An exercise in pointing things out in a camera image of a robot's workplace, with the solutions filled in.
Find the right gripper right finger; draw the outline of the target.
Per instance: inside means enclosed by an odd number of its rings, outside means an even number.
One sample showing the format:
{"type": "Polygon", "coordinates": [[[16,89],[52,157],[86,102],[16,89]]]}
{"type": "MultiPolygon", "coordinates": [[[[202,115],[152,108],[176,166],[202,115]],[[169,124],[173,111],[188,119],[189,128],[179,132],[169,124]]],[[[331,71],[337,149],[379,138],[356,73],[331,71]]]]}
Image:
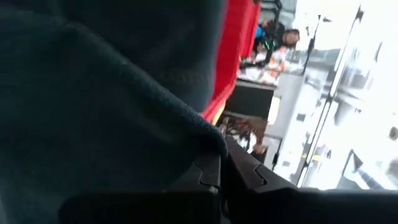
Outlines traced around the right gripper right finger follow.
{"type": "Polygon", "coordinates": [[[298,188],[233,139],[223,190],[231,224],[398,224],[398,192],[298,188]]]}

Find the dark green garment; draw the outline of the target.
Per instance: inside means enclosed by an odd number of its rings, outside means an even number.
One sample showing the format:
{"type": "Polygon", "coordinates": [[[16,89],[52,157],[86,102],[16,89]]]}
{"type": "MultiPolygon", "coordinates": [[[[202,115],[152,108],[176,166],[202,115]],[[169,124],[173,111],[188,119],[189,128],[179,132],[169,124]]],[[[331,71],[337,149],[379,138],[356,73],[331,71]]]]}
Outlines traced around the dark green garment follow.
{"type": "Polygon", "coordinates": [[[0,0],[0,224],[152,215],[201,156],[224,0],[0,0]]]}

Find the red plastic laundry basket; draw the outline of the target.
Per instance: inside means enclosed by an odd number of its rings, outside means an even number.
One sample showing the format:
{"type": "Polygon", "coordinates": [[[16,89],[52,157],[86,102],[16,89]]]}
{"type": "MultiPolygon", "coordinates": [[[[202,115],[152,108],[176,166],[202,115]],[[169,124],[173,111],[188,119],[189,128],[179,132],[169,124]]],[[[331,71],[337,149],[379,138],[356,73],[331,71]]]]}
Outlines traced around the red plastic laundry basket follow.
{"type": "Polygon", "coordinates": [[[254,31],[254,19],[259,14],[256,0],[226,0],[221,41],[215,68],[214,93],[201,115],[210,123],[232,94],[237,79],[239,58],[245,45],[251,41],[249,31],[254,31]]]}

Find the person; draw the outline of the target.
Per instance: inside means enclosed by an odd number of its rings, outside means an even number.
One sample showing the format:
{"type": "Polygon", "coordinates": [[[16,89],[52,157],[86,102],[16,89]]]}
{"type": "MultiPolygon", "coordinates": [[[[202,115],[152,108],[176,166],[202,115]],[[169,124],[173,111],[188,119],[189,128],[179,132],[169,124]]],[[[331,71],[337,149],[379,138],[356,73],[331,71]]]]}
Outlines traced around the person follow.
{"type": "Polygon", "coordinates": [[[299,40],[300,31],[298,29],[289,29],[282,36],[282,45],[289,49],[295,49],[299,40]]]}

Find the black partition panel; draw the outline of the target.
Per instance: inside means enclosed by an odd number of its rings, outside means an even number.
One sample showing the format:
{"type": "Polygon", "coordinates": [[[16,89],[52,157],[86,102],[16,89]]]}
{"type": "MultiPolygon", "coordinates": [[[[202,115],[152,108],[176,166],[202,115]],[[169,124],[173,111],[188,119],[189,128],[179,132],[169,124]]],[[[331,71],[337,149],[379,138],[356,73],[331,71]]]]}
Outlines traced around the black partition panel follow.
{"type": "Polygon", "coordinates": [[[238,80],[224,110],[233,114],[267,119],[276,87],[238,80]]]}

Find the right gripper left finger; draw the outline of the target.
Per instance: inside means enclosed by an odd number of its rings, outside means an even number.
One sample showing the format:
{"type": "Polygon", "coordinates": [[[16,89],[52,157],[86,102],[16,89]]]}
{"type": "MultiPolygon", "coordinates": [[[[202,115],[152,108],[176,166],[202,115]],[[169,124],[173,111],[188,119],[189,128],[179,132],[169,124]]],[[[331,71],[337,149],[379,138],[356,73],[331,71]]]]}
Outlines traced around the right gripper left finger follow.
{"type": "Polygon", "coordinates": [[[58,211],[59,224],[220,224],[221,158],[197,157],[169,188],[80,194],[58,211]]]}

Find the brown floral fabric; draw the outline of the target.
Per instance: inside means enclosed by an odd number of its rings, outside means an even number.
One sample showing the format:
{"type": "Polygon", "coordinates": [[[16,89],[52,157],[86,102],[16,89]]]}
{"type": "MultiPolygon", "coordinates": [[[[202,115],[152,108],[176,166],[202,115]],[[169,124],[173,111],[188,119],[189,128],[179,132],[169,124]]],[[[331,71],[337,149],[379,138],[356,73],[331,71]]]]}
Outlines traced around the brown floral fabric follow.
{"type": "Polygon", "coordinates": [[[267,121],[260,118],[240,118],[236,116],[222,115],[216,124],[225,136],[237,137],[239,140],[250,140],[255,137],[255,146],[260,146],[264,139],[267,121]]]}

